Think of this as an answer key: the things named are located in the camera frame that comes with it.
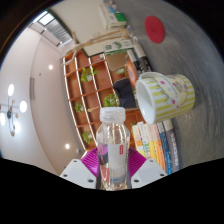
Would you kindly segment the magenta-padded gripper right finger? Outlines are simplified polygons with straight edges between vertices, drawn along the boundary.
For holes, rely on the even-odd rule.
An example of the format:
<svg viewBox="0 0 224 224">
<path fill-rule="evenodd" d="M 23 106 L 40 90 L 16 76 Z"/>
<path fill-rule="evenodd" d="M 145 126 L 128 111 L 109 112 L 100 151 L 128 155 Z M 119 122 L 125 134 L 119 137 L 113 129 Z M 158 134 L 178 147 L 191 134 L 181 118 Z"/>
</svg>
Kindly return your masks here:
<svg viewBox="0 0 224 224">
<path fill-rule="evenodd" d="M 146 159 L 135 149 L 129 149 L 128 179 L 129 189 L 144 187 L 166 176 L 166 172 L 154 159 Z"/>
</svg>

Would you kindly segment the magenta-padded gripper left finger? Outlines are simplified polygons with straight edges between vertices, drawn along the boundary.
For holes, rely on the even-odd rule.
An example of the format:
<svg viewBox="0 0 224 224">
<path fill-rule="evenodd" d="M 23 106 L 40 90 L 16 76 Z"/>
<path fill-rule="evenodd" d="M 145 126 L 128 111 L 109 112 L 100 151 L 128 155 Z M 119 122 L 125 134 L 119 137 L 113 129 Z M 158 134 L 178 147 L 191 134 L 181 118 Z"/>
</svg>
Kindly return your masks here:
<svg viewBox="0 0 224 224">
<path fill-rule="evenodd" d="M 97 149 L 85 152 L 81 159 L 72 159 L 60 177 L 84 188 L 99 189 L 101 182 Z"/>
</svg>

